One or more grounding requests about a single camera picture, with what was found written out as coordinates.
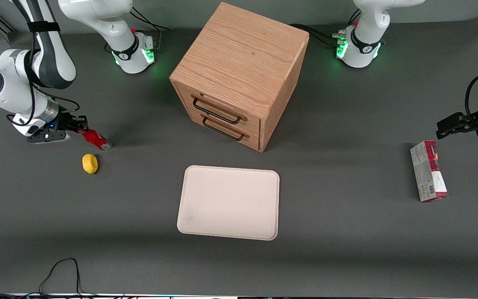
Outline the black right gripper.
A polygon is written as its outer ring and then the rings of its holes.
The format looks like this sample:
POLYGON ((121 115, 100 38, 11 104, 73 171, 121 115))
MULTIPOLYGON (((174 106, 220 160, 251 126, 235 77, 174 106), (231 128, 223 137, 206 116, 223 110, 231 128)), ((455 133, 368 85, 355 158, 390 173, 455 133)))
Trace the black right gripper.
POLYGON ((69 112, 59 113, 55 119, 55 131, 72 131, 84 134, 88 131, 88 120, 85 115, 78 117, 69 112))

